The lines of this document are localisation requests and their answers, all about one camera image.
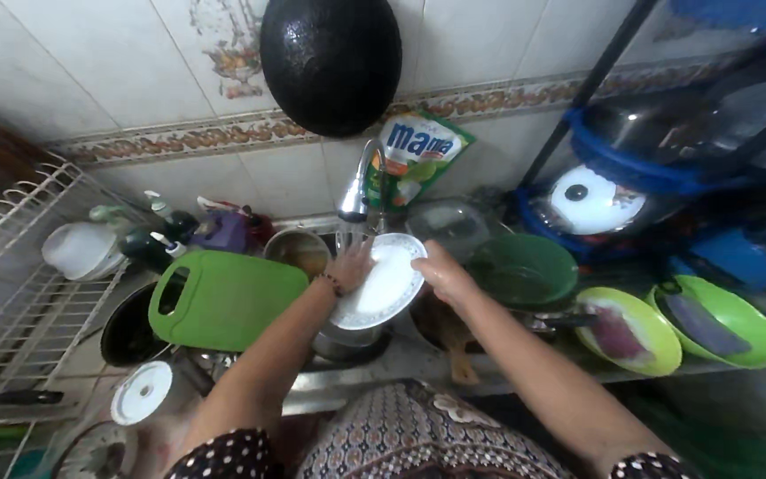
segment green bowl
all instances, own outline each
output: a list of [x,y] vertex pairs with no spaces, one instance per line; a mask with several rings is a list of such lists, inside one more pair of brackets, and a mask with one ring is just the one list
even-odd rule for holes
[[607,299],[622,306],[623,312],[636,320],[635,326],[645,332],[648,340],[647,350],[654,355],[654,360],[635,365],[611,359],[602,353],[598,344],[586,333],[589,328],[577,327],[575,334],[590,351],[619,367],[647,376],[672,374],[682,364],[682,345],[673,334],[672,325],[648,304],[626,292],[605,287],[589,288],[578,294],[578,302],[585,302],[588,299]]
[[[714,315],[717,321],[723,323],[732,332],[740,336],[752,349],[746,353],[730,354],[720,357],[710,353],[692,339],[678,330],[672,323],[670,326],[678,336],[684,350],[690,354],[706,359],[721,361],[735,367],[745,369],[762,369],[766,367],[766,316],[756,310],[749,302],[723,288],[716,287],[697,276],[677,275],[676,281],[681,285],[682,294],[699,301],[706,310]],[[646,302],[657,310],[654,300],[655,288],[646,296]]]
[[490,239],[465,268],[489,296],[511,308],[556,301],[578,282],[578,264],[569,251],[533,234]]

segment cutting board handle hole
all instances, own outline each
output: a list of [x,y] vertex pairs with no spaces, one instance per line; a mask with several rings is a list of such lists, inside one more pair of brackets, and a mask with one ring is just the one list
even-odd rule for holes
[[158,299],[158,312],[160,314],[167,316],[176,311],[176,304],[182,296],[182,290],[185,289],[190,273],[191,270],[187,267],[177,267],[170,276],[168,283],[164,286],[161,298]]

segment white dish rack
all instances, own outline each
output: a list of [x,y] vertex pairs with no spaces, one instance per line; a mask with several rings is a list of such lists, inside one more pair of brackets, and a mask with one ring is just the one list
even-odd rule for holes
[[[0,394],[60,390],[67,381],[70,386],[80,382],[81,390],[92,392],[103,377],[125,373],[104,363],[88,372],[69,373],[67,365],[85,333],[102,326],[93,324],[94,318],[127,264],[108,277],[74,282],[43,263],[39,251],[51,231],[64,223],[87,221],[98,204],[122,206],[122,214],[136,224],[146,223],[148,216],[72,163],[51,159],[38,166],[39,182],[19,181],[0,200]],[[22,452],[43,449],[41,431],[78,419],[89,403],[89,397],[73,400],[65,393],[55,405],[0,405],[0,428],[25,429],[18,446],[0,451],[0,462],[7,464],[4,477],[10,476]]]

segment faucet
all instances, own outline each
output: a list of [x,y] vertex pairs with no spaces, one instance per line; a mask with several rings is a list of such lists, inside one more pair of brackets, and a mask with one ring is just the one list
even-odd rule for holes
[[377,138],[372,138],[365,144],[363,155],[359,157],[359,165],[356,166],[356,175],[354,175],[344,198],[339,203],[339,218],[347,223],[365,223],[368,220],[368,198],[363,192],[363,184],[365,183],[368,165],[371,163],[371,159],[374,158],[374,153],[377,153],[380,161],[379,221],[375,231],[377,234],[384,234],[388,229],[386,221],[387,160],[386,153],[383,151],[383,143]]

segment bracelet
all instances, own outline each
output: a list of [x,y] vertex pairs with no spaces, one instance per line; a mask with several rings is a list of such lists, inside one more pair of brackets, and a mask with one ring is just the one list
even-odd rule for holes
[[333,293],[335,294],[335,297],[336,298],[341,298],[341,297],[344,296],[344,293],[341,290],[341,285],[339,284],[339,280],[336,279],[330,273],[322,273],[322,274],[316,276],[316,278],[326,278],[326,279],[329,279],[330,283],[333,284]]

